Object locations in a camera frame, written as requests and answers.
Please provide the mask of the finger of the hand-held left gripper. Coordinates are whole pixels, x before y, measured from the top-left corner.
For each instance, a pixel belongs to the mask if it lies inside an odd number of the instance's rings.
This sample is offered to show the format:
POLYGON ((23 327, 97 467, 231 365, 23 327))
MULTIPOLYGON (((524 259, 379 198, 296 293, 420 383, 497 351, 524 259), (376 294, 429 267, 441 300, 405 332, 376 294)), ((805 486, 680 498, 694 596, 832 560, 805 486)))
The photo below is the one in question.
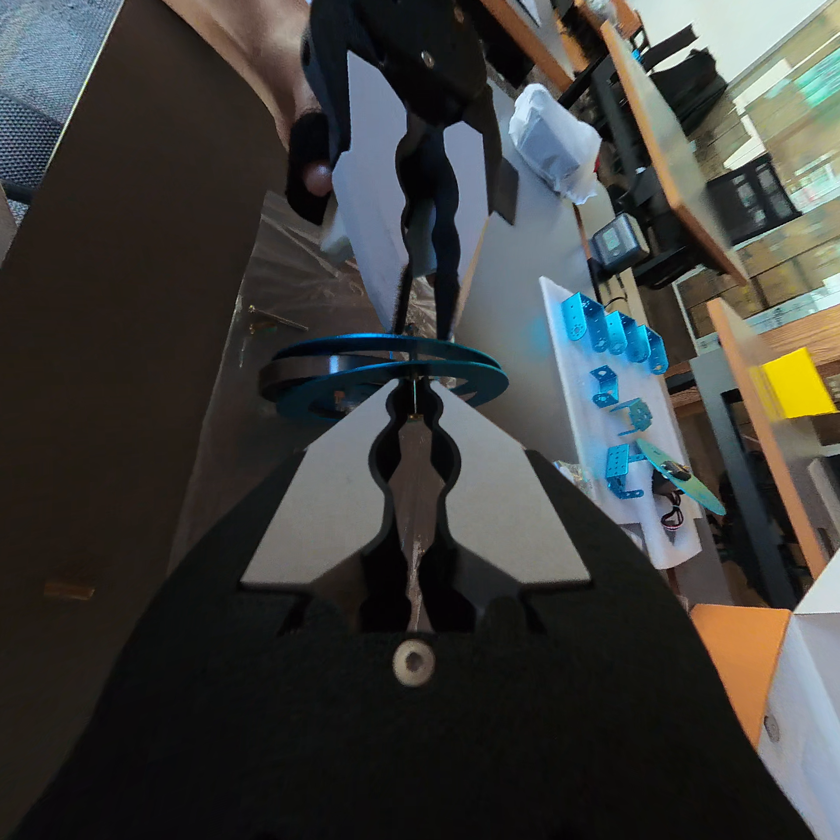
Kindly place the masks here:
POLYGON ((398 308, 408 254, 405 195, 396 153, 406 110, 381 72, 349 52, 350 147, 332 171, 338 210, 367 296, 387 332, 399 332, 398 308))
POLYGON ((464 122, 426 131, 425 276, 434 290, 436 337, 452 339, 489 217, 482 136, 464 122))

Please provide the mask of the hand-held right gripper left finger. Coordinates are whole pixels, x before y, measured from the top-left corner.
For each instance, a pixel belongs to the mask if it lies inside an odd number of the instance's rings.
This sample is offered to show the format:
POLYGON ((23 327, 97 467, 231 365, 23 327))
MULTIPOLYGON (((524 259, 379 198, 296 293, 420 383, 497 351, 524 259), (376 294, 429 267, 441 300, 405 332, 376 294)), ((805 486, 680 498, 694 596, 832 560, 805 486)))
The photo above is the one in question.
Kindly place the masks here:
POLYGON ((410 387, 389 381, 307 448, 240 584, 330 602, 362 632, 407 630, 412 604, 391 478, 410 387))

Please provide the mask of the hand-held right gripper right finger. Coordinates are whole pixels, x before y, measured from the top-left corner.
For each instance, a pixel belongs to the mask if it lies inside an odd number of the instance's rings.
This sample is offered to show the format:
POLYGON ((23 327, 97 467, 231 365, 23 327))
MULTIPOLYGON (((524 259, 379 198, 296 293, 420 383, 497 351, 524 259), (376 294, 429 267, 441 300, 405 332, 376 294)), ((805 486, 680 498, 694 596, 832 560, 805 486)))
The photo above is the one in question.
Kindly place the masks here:
POLYGON ((592 578, 524 447, 437 382, 426 388, 430 462, 444 485, 425 552, 432 628, 474 628, 500 597, 592 578))

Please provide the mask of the blue metal disc bearing assembly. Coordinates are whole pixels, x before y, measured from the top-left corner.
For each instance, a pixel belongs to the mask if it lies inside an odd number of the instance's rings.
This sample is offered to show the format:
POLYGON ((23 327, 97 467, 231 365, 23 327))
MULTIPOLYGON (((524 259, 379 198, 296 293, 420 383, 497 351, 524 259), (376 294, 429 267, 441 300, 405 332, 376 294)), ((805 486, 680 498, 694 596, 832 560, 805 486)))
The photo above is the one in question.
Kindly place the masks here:
POLYGON ((355 332, 310 339, 275 353, 258 374, 259 395, 287 418, 336 423, 392 381, 409 384, 419 405, 423 383, 454 381, 472 406, 495 400, 509 380, 486 353, 411 335, 355 332))

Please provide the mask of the person's left forearm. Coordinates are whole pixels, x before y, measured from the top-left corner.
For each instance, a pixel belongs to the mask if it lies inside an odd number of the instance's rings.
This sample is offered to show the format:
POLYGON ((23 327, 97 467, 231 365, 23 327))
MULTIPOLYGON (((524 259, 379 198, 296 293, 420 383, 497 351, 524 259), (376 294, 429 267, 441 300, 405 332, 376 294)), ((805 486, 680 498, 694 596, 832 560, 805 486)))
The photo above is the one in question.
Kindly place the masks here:
POLYGON ((304 1, 166 1, 252 87, 273 113, 277 103, 263 73, 270 39, 300 37, 309 24, 304 1))

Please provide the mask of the person's left hand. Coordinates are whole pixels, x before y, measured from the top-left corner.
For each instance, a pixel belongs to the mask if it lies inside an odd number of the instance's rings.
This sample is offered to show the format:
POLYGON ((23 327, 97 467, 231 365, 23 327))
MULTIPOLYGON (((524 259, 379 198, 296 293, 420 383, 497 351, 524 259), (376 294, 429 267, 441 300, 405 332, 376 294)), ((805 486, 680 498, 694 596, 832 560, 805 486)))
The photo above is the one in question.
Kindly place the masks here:
POLYGON ((310 89, 301 64, 300 37, 272 38, 264 50, 265 81, 279 109, 276 117, 278 134, 293 163, 292 170, 299 175, 304 189, 322 198, 331 194, 332 167, 329 157, 313 157, 313 151, 299 149, 292 153, 292 130, 303 124, 305 118, 319 114, 320 108, 310 89))

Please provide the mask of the white plastic wrapped package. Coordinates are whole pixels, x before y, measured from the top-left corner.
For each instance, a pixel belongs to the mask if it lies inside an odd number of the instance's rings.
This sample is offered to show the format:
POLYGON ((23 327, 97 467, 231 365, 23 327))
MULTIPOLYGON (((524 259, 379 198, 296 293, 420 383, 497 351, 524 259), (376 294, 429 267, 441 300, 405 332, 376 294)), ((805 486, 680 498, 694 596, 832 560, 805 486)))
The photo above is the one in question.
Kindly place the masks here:
POLYGON ((561 106, 543 85, 527 85, 508 126, 514 148, 555 193, 582 205, 595 195, 602 138, 561 106))

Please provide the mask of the clear plastic bag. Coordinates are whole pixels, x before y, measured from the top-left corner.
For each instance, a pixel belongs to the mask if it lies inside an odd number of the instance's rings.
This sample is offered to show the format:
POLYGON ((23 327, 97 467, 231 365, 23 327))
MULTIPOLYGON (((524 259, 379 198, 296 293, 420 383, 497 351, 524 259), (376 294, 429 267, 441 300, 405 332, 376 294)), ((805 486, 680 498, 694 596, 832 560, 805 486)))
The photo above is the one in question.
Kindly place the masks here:
MULTIPOLYGON (((208 548, 208 534, 225 537, 245 557, 234 583, 248 592, 274 592, 246 589, 240 578, 307 448, 338 424, 279 415, 259 395, 259 371, 292 344, 376 333, 378 325, 354 263, 332 266, 320 255, 316 239, 311 225, 292 218, 285 199, 266 195, 175 531, 172 567, 208 548), (306 325, 309 332, 278 326, 252 333, 249 304, 306 325)), ((406 399, 402 459, 390 481, 405 556, 407 532, 401 531, 400 516, 421 499, 436 515, 444 485, 431 465, 432 435, 425 422, 425 393, 431 384, 421 384, 419 405, 406 399)), ((425 574, 425 566, 420 559, 406 560, 409 598, 412 568, 425 574)), ((413 610, 416 601, 409 600, 413 610)))

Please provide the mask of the long table with wooden edge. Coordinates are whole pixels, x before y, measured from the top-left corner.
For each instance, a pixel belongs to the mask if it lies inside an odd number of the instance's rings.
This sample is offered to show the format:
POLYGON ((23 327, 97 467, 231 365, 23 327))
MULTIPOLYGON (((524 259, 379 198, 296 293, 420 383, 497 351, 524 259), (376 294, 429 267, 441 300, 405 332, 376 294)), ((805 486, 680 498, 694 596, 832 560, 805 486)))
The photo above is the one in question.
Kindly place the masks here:
POLYGON ((513 39, 559 92, 574 82, 574 68, 564 47, 559 19, 551 2, 534 2, 538 18, 519 2, 481 1, 483 8, 513 39))

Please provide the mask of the white foam sheet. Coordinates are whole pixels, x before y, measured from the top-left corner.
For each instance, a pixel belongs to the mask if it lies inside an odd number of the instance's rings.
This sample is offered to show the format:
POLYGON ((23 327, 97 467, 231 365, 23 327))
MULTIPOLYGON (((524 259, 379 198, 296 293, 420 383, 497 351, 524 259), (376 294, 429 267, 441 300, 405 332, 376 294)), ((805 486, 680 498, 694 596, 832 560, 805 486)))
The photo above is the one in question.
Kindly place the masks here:
POLYGON ((572 340, 563 322, 561 304, 573 293, 547 277, 541 277, 539 284, 574 441, 574 454, 566 459, 581 465, 591 499, 610 519, 623 527, 639 527, 648 558, 655 568, 666 570, 695 558, 702 551, 697 526, 700 507, 693 500, 684 499, 681 509, 685 520, 675 534, 668 534, 660 521, 665 504, 651 493, 654 469, 648 462, 630 463, 625 478, 626 489, 642 489, 642 497, 621 499, 606 483, 608 449, 632 445, 638 437, 680 461, 685 460, 683 437, 660 378, 649 373, 646 364, 633 363, 609 352, 594 352, 587 337, 572 340), (591 371, 604 364, 616 373, 619 403, 638 397, 651 410, 653 420, 647 430, 621 436, 621 432, 630 428, 627 410, 611 413, 609 408, 594 405, 596 382, 591 371))

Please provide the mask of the grey charger device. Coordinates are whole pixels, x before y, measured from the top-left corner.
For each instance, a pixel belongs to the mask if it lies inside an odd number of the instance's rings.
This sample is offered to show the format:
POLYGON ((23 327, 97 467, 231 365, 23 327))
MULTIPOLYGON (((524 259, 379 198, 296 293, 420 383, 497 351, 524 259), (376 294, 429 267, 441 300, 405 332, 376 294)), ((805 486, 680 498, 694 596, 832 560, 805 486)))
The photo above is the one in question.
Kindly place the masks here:
POLYGON ((590 239, 591 257, 605 276, 618 275, 650 257, 648 242, 635 216, 620 213, 590 239))

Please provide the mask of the long metal screw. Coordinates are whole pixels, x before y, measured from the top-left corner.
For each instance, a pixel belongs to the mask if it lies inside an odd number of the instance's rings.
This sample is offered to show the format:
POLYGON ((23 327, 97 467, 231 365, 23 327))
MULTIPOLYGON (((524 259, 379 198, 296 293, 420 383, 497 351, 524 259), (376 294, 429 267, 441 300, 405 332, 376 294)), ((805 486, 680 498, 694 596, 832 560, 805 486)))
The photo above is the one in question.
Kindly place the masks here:
POLYGON ((256 307, 253 304, 248 305, 248 315, 250 316, 250 331, 256 332, 258 329, 273 329, 278 326, 294 329, 299 332, 309 332, 309 327, 297 321, 276 315, 273 312, 256 307))

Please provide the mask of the group of blue metal brackets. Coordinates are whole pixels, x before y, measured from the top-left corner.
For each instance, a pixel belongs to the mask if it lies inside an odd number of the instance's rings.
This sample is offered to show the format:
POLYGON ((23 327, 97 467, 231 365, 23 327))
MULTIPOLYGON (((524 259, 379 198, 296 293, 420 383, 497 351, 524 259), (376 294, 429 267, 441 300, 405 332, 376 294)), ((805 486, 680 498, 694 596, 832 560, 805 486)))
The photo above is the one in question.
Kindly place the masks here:
MULTIPOLYGON (((609 352, 633 363, 646 364, 649 373, 659 377, 663 384, 662 377, 668 370, 665 345, 661 337, 647 325, 619 311, 607 313, 599 302, 580 292, 573 293, 572 297, 562 302, 561 313, 572 340, 587 337, 591 340, 594 352, 609 352)), ((621 432, 621 436, 642 433, 651 426, 653 415, 642 399, 636 397, 618 402, 617 376, 608 365, 592 370, 591 375, 596 382, 592 397, 595 406, 609 408, 611 413, 627 410, 626 420, 630 428, 621 432)), ((639 453, 635 441, 633 444, 620 444, 608 449, 605 480, 617 497, 634 499, 644 495, 644 490, 627 490, 625 485, 629 464, 639 460, 646 461, 639 453)))

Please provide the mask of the blue disc with servo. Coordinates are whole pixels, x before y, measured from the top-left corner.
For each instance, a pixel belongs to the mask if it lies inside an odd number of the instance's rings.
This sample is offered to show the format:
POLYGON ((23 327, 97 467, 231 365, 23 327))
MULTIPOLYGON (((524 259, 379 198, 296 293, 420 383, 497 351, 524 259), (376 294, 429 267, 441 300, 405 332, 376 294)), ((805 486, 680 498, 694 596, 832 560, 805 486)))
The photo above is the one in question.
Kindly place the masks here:
POLYGON ((677 457, 669 455, 644 438, 638 438, 635 444, 639 453, 654 469, 654 494, 665 496, 671 492, 679 492, 712 513, 719 516, 726 513, 722 502, 699 480, 690 465, 679 462, 677 457))

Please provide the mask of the wooden top table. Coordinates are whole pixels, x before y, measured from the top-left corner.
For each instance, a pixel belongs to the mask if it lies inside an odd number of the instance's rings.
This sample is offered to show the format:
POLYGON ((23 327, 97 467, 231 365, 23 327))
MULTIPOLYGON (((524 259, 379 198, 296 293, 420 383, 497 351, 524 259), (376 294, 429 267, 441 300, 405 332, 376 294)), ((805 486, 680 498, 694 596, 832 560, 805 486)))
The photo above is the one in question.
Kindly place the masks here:
POLYGON ((604 22, 600 32, 670 212, 706 265, 746 285, 749 275, 725 234, 676 115, 613 24, 604 22))
POLYGON ((707 309, 802 557, 816 579, 838 549, 838 480, 826 461, 813 417, 783 419, 761 365, 800 348, 810 351, 818 372, 838 362, 838 307, 764 333, 756 332, 720 298, 711 300, 707 309))

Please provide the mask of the black bag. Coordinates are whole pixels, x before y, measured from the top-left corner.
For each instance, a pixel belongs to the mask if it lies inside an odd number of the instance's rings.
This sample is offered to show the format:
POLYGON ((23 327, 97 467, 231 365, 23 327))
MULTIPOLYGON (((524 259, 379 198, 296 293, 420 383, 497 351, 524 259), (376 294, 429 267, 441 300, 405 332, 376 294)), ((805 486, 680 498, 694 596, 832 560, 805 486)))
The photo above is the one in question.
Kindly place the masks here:
POLYGON ((697 41, 692 24, 651 46, 642 56, 642 65, 661 96, 671 108, 685 135, 696 132, 728 87, 718 73, 715 57, 708 48, 691 49, 688 57, 665 69, 656 67, 675 53, 697 41))

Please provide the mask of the black plastic crate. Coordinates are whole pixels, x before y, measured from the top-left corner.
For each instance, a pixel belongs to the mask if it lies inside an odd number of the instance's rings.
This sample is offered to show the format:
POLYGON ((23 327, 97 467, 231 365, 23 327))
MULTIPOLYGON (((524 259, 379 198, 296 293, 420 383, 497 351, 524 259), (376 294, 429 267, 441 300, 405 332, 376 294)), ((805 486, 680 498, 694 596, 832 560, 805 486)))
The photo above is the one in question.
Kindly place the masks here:
POLYGON ((769 152, 710 180, 707 192, 732 246, 803 215, 785 191, 769 152))

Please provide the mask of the yellow box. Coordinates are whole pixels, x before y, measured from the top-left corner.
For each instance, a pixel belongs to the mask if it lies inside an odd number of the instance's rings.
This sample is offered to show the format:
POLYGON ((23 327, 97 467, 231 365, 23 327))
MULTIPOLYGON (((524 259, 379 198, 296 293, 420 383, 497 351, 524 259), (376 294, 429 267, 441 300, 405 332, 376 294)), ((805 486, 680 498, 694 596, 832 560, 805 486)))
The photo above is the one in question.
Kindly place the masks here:
POLYGON ((810 351, 800 348, 761 365, 774 403, 783 419, 838 413, 810 351))

